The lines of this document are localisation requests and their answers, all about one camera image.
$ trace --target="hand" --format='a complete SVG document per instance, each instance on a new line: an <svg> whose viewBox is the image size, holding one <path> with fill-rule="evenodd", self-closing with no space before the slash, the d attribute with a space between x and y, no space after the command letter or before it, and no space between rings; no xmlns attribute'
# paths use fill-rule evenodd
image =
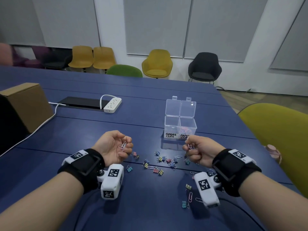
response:
<svg viewBox="0 0 308 231"><path fill-rule="evenodd" d="M225 147L210 138L196 135L190 135L185 143L195 147L195 149L189 149L187 145L183 145L183 150L186 151L186 155L189 156L190 160L208 168L212 167L214 157L225 149Z"/></svg>
<svg viewBox="0 0 308 231"><path fill-rule="evenodd" d="M126 141L123 152L119 148ZM104 158L106 167L119 164L132 152L132 138L125 136L120 131L108 131L95 143L92 149L98 151Z"/></svg>

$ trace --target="forearm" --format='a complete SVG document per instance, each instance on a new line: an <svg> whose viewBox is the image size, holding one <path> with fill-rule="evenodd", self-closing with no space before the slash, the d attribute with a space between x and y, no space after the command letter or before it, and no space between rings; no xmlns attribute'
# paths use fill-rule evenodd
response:
<svg viewBox="0 0 308 231"><path fill-rule="evenodd" d="M308 230L308 200L262 173L252 173L239 193L269 230Z"/></svg>
<svg viewBox="0 0 308 231"><path fill-rule="evenodd" d="M0 230L57 230L82 194L82 184L61 172L0 214Z"/></svg>

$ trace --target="power outlet socket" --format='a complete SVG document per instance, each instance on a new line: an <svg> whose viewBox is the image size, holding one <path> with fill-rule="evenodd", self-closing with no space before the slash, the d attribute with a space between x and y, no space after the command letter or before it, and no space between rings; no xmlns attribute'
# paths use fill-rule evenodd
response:
<svg viewBox="0 0 308 231"><path fill-rule="evenodd" d="M122 99L119 97L112 98L108 104L104 107L104 112L105 113L114 113L117 108L120 106L122 103Z"/></svg>

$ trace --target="wooden floor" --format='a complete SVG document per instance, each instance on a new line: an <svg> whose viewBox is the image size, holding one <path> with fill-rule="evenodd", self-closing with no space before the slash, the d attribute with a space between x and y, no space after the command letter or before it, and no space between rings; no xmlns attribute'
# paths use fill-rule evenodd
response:
<svg viewBox="0 0 308 231"><path fill-rule="evenodd" d="M236 93L222 90L220 90L220 93L228 101L229 105L236 113L250 104L272 103L308 114L308 97L257 93Z"/></svg>

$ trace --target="tabletop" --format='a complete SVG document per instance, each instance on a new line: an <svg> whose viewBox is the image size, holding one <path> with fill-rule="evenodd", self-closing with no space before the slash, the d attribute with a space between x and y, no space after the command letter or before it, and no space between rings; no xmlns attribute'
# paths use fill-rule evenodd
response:
<svg viewBox="0 0 308 231"><path fill-rule="evenodd" d="M157 163L154 151L160 151L170 159L185 154L182 150L184 141L163 138L166 99L174 95L182 100L191 97L197 102L196 135L244 152L256 160L265 175L298 192L213 85L17 67L0 67L0 73L0 90L24 82L37 82L51 102L67 96L99 99L102 94L122 98L122 104L114 114L58 107L54 119L1 157L0 175L11 168L16 170L0 178L0 212L51 179L67 155L92 146L104 132L118 129L132 137L133 150L140 155L139 160L130 156L123 163L124 166L131 165L133 171L125 172L120 197L105 202L95 191L84 195L62 230L71 230L79 213L82 216L76 230L96 230L102 223L107 230L141 227L147 230L196 230L204 227L260 230L245 213L227 201L210 210L202 204L193 205L191 210L181 208L181 202L186 198L185 184L190 183L193 189L196 188L189 172L207 169L194 163L187 165L184 158L179 160L177 169L171 169L166 163ZM150 165L163 168L164 174L159 177L144 169L141 166L144 159L148 159ZM218 193L238 204L259 222L241 198ZM120 218L124 219L123 222L118 222Z"/></svg>

